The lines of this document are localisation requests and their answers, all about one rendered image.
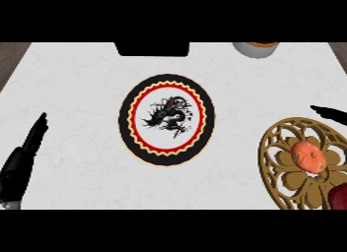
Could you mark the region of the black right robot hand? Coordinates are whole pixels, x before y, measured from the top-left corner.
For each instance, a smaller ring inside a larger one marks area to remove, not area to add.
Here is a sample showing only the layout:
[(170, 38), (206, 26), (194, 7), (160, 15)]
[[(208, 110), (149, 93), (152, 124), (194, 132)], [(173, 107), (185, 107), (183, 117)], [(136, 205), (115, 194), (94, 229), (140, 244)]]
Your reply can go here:
[(309, 107), (321, 118), (330, 119), (347, 126), (347, 112), (337, 109), (312, 105)]

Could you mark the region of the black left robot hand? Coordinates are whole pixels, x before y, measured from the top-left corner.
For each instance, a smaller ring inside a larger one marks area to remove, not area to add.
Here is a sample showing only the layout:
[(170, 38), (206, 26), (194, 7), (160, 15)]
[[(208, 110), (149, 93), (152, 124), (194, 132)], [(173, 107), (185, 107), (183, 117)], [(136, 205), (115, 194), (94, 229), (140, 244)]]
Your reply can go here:
[(22, 203), (31, 179), (34, 158), (46, 130), (46, 113), (43, 113), (31, 127), (23, 144), (9, 154), (0, 169), (0, 206), (1, 203), (15, 201)]

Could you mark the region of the orange squash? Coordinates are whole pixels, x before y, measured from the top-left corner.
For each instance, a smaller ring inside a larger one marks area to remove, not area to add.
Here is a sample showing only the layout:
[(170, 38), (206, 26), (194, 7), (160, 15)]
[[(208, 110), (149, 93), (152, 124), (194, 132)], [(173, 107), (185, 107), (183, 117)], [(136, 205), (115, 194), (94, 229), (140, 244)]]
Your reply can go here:
[(322, 152), (311, 142), (296, 142), (290, 148), (290, 154), (293, 163), (300, 170), (318, 174), (327, 167)]

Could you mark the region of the gold openwork round placemat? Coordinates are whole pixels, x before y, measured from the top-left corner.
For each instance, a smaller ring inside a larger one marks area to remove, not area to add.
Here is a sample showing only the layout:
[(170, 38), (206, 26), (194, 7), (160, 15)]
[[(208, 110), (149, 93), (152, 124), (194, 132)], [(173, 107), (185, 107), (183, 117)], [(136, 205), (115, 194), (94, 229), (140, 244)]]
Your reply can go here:
[[(293, 163), (290, 149), (297, 141), (311, 142), (321, 150), (327, 167), (318, 174)], [(327, 210), (328, 190), (347, 182), (347, 139), (321, 122), (285, 118), (260, 138), (257, 165), (263, 186), (280, 209)]]

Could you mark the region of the black-rimmed dragon plate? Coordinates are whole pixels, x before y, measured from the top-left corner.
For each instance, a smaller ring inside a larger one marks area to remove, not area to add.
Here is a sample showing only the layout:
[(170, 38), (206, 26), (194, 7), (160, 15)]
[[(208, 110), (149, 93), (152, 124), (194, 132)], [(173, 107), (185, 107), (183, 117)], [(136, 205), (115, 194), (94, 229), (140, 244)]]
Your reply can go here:
[(214, 107), (186, 77), (160, 74), (132, 88), (120, 108), (120, 136), (127, 150), (154, 166), (188, 162), (207, 145)]

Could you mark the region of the dark red round object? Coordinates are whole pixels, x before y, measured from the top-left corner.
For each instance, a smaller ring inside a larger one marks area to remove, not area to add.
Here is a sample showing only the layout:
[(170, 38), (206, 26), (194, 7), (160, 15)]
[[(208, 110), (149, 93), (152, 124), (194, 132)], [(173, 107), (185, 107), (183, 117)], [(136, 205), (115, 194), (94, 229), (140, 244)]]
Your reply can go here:
[(327, 200), (333, 210), (347, 210), (347, 183), (328, 190)]

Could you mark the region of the grey pot with orange top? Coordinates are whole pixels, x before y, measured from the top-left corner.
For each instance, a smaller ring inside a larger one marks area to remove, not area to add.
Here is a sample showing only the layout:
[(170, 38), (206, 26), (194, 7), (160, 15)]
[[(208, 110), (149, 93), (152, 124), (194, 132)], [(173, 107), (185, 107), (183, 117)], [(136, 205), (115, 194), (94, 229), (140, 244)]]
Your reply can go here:
[(248, 58), (266, 58), (275, 51), (278, 42), (234, 42), (234, 49)]

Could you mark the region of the black appliance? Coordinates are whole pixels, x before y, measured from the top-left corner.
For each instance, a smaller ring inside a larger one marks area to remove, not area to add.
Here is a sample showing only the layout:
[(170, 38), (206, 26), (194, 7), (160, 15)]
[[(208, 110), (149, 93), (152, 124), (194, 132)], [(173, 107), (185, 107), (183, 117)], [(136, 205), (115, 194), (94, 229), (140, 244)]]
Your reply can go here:
[(189, 52), (188, 42), (117, 42), (115, 48), (121, 56), (185, 57)]

